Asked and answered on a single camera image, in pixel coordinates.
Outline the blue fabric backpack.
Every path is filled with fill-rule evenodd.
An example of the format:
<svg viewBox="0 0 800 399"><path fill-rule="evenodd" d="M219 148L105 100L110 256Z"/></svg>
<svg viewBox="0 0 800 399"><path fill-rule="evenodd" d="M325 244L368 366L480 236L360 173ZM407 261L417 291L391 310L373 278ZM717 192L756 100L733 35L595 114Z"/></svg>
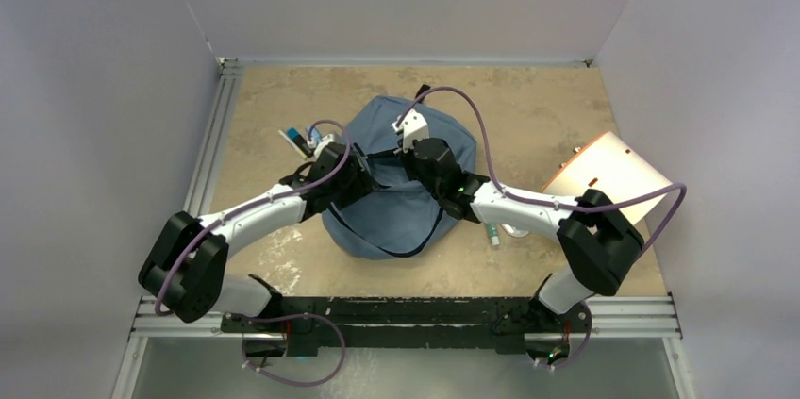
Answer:
<svg viewBox="0 0 800 399"><path fill-rule="evenodd" d="M394 153L398 137L391 128L410 101L379 95L346 126L378 190L346 207L322 213L325 230L349 255L383 260L412 258L453 229L447 215L423 184L411 180Z"/></svg>

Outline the light blue capped highlighter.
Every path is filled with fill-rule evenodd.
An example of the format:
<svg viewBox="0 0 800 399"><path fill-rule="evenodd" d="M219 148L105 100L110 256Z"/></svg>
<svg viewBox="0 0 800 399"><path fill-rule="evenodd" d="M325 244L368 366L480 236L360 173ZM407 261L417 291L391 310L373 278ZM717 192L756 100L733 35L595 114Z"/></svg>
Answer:
<svg viewBox="0 0 800 399"><path fill-rule="evenodd" d="M306 135L308 144L319 144L323 137L319 129L313 125L306 128Z"/></svg>

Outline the green white glue stick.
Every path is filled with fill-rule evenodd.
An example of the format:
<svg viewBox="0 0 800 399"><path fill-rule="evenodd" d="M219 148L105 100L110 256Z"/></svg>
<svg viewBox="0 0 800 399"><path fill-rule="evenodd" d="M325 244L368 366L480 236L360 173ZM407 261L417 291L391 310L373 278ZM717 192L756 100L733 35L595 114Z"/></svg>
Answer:
<svg viewBox="0 0 800 399"><path fill-rule="evenodd" d="M487 229L487 234L490 240L491 247L493 249L497 249L500 246L501 241L496 226L494 224L485 224L485 227Z"/></svg>

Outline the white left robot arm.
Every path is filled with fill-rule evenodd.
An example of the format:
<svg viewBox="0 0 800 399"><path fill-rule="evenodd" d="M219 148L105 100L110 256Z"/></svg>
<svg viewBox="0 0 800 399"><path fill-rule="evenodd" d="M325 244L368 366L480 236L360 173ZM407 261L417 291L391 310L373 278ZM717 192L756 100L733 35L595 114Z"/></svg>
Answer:
<svg viewBox="0 0 800 399"><path fill-rule="evenodd" d="M172 215L145 259L139 284L157 299L156 313L191 323L211 311L244 315L259 332L278 326L279 292L256 274L231 274L243 248L332 206L345 208L376 191L367 158L356 146L326 141L316 159L236 207L194 217Z"/></svg>

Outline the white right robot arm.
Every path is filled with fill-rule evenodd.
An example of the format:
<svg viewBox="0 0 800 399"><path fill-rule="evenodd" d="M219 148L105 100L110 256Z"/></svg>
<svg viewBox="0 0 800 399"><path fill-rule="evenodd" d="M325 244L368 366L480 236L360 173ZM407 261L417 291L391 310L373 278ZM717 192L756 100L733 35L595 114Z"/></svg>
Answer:
<svg viewBox="0 0 800 399"><path fill-rule="evenodd" d="M595 294L614 295L643 251L642 235L620 210L609 208L601 191L550 198L521 191L522 198L514 200L489 177L462 169L442 139L400 141L398 155L408 177L454 219L510 224L558 242L567 265L543 281L529 306L540 329L555 328Z"/></svg>

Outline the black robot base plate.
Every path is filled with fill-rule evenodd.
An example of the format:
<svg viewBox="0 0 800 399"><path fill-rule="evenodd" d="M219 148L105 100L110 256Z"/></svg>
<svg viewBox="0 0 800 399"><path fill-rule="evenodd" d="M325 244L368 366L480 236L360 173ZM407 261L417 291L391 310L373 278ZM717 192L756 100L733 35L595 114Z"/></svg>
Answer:
<svg viewBox="0 0 800 399"><path fill-rule="evenodd" d="M586 304L557 315L521 297L283 297L260 318L227 312L221 329L251 339L275 334L291 357L324 347L486 349L500 355L564 356L568 339L586 332Z"/></svg>

